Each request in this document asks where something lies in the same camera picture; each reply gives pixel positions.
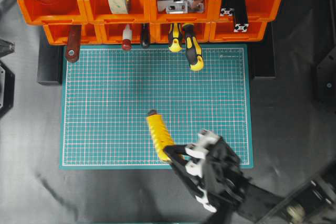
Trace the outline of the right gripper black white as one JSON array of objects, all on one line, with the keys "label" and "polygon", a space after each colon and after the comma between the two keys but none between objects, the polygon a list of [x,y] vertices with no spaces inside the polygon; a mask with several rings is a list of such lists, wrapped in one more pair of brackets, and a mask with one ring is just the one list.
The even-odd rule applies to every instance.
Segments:
[{"label": "right gripper black white", "polygon": [[197,136],[195,144],[163,149],[171,159],[171,168],[206,210],[215,213],[225,203],[238,206],[249,185],[240,169],[240,158],[221,136],[208,130]]}]

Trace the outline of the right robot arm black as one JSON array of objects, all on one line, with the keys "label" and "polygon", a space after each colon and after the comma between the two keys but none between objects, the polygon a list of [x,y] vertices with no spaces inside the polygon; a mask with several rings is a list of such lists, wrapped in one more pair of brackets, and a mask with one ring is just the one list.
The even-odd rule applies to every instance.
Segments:
[{"label": "right robot arm black", "polygon": [[205,223],[335,223],[335,161],[286,197],[251,183],[240,159],[219,135],[202,130],[196,144],[168,144],[169,163],[190,194],[211,212]]}]

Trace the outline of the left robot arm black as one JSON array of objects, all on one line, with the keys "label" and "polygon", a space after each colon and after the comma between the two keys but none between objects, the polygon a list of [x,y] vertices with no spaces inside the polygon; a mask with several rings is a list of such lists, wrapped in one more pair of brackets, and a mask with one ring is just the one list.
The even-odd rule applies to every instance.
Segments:
[{"label": "left robot arm black", "polygon": [[[1,39],[1,58],[15,51],[15,44]],[[1,61],[1,118],[13,107],[14,73]]]}]

